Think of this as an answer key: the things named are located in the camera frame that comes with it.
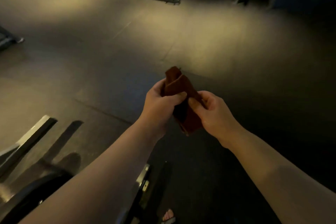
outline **gym floor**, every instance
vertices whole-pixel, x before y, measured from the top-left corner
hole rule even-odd
[[[41,158],[74,174],[86,167],[176,65],[336,191],[334,25],[232,0],[0,0],[0,23],[26,39],[0,53],[0,149],[43,115],[58,120],[3,181],[15,189],[41,174]],[[151,182],[165,181],[158,216],[171,208],[180,223],[278,222],[235,157],[203,130],[186,137],[171,121],[149,164]]]

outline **foot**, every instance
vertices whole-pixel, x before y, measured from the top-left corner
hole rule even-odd
[[[174,217],[174,213],[171,209],[168,209],[166,211],[165,215],[162,218],[162,223],[161,224],[172,224],[175,223],[176,218]]]

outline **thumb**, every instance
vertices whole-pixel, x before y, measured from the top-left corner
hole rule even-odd
[[[174,103],[174,105],[179,105],[180,103],[183,102],[183,100],[187,97],[186,92],[181,92],[173,96],[168,96],[168,98],[171,99],[171,101]]]
[[[206,109],[198,102],[195,98],[188,99],[189,106],[191,109],[201,118],[204,114]]]

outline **brown towel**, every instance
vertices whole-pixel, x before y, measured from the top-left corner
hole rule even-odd
[[[175,106],[173,115],[186,135],[191,134],[196,129],[202,127],[202,122],[197,114],[188,105],[188,98],[193,97],[204,107],[201,96],[193,88],[189,79],[182,74],[180,69],[172,67],[166,71],[166,84],[161,90],[161,96],[172,96],[185,91],[187,98],[179,105]]]

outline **forearm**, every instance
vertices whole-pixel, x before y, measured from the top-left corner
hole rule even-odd
[[[153,131],[138,120],[22,223],[114,223],[156,141]]]
[[[248,131],[231,142],[230,150],[283,224],[336,223],[335,193]]]

